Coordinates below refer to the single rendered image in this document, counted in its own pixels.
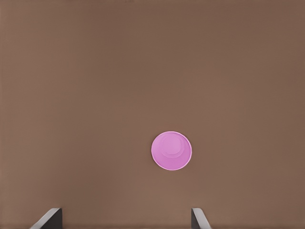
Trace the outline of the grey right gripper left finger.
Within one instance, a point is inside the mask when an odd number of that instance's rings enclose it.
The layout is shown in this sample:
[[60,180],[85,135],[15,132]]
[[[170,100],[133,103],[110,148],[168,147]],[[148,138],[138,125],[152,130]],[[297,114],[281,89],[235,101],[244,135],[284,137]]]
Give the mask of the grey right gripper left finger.
[[30,229],[62,229],[62,209],[51,208]]

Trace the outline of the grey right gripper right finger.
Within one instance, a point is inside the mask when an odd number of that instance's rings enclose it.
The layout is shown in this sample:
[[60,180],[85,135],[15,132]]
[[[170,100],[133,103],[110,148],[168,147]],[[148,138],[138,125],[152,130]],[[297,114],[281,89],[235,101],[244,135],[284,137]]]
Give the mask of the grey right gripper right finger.
[[212,229],[201,208],[191,209],[191,229]]

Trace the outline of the pink bowl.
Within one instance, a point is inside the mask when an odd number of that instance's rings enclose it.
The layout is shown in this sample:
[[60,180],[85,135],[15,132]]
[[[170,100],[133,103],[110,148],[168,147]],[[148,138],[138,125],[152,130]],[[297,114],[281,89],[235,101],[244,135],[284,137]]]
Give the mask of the pink bowl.
[[184,168],[190,162],[192,145],[185,135],[176,131],[166,131],[153,140],[151,155],[159,167],[175,171]]

